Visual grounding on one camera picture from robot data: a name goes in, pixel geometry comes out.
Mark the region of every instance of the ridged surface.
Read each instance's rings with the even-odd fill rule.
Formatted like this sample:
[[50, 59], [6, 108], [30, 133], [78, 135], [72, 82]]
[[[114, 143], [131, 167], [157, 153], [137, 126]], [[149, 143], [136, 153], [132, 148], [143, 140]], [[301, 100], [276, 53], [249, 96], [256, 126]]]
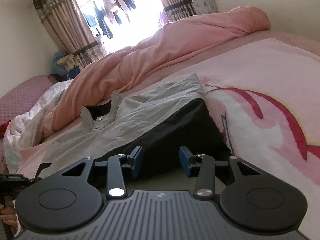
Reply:
[[18, 240], [299, 240], [297, 231], [281, 236], [257, 236], [230, 225], [216, 206], [187, 191], [136, 190], [125, 200], [110, 201], [92, 224], [65, 235], [30, 231]]

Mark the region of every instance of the pink blanket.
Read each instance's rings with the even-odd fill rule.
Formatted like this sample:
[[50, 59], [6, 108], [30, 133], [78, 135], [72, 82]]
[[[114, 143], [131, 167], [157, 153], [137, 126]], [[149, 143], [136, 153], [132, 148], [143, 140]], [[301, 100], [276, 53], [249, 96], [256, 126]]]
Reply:
[[45, 117], [44, 137], [76, 119], [83, 105], [96, 105], [113, 90], [129, 90], [159, 69], [232, 38], [269, 28], [268, 16], [256, 7], [238, 7], [168, 23], [137, 46], [125, 47], [87, 66]]

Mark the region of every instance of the silver screw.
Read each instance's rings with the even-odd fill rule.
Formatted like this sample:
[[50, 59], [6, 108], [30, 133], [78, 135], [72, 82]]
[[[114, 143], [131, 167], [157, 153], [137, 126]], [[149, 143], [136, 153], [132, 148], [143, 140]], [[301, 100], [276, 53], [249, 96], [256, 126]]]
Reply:
[[122, 188], [112, 188], [109, 190], [109, 195], [113, 197], [120, 197], [124, 194], [124, 190]]
[[197, 190], [196, 194], [201, 197], [209, 197], [212, 195], [212, 191], [207, 188], [201, 188]]

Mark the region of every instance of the pink star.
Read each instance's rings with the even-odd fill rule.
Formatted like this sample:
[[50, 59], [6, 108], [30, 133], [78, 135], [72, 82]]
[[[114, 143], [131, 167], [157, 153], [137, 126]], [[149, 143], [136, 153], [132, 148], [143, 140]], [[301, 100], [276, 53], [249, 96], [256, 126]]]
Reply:
[[204, 79], [200, 79], [200, 82], [203, 84], [203, 85], [206, 85], [211, 79], [205, 77]]

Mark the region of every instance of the purple quilted fabric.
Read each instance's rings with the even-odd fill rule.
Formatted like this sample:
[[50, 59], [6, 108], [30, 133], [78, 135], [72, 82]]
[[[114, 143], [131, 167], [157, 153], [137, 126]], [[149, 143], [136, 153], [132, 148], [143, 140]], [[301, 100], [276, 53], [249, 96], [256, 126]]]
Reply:
[[25, 112], [36, 104], [39, 98], [56, 80], [50, 76], [36, 76], [18, 85], [0, 99], [0, 125]]

